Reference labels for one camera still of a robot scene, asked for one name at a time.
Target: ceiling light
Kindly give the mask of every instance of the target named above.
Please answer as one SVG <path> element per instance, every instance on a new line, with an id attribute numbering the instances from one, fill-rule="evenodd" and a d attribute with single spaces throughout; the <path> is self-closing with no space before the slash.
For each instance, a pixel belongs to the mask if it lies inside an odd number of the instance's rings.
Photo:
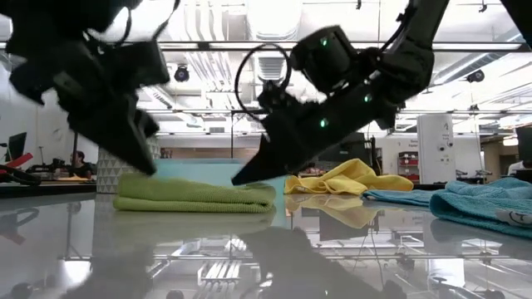
<path id="1" fill-rule="evenodd" d="M 519 144 L 519 140 L 517 138 L 510 138 L 502 140 L 502 145 L 504 146 L 516 146 Z"/>

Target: camera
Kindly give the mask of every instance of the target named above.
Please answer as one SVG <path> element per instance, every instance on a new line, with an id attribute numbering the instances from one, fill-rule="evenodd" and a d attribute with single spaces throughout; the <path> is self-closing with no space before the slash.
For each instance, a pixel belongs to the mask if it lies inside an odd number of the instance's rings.
<path id="1" fill-rule="evenodd" d="M 470 73 L 465 80 L 472 83 L 472 82 L 482 82 L 485 78 L 484 72 L 481 70 L 474 71 Z"/>
<path id="2" fill-rule="evenodd" d="M 189 71 L 186 65 L 177 66 L 177 70 L 174 74 L 174 79 L 178 82 L 187 82 L 190 79 Z"/>

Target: towel label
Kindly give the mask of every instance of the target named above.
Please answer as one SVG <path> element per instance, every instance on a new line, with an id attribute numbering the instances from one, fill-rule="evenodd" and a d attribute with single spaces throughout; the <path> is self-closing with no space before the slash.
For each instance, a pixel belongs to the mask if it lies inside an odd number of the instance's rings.
<path id="1" fill-rule="evenodd" d="M 506 222 L 512 226 L 518 226 L 522 228 L 532 228 L 532 215 L 526 213 L 519 213 L 516 211 L 497 210 L 495 216 L 500 221 Z"/>

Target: glass table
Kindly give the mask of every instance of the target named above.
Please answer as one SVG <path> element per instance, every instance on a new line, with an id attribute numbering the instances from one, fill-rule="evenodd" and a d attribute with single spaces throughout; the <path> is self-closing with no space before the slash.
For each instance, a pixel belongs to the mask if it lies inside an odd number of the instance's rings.
<path id="1" fill-rule="evenodd" d="M 532 242 L 350 196 L 266 214 L 0 203 L 0 298 L 532 298 Z"/>

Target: light blue towel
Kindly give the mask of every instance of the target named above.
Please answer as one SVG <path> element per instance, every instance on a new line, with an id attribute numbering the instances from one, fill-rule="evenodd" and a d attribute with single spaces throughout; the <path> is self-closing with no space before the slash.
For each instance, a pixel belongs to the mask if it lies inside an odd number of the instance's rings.
<path id="1" fill-rule="evenodd" d="M 532 238 L 532 228 L 512 226 L 495 214 L 501 210 L 532 214 L 532 184 L 525 181 L 505 178 L 487 185 L 450 182 L 432 195 L 430 208 L 438 218 Z"/>
<path id="2" fill-rule="evenodd" d="M 411 204 L 416 206 L 428 207 L 431 196 L 435 191 L 388 191 L 388 190 L 371 190 L 364 192 L 366 199 L 377 200 L 387 203 Z"/>

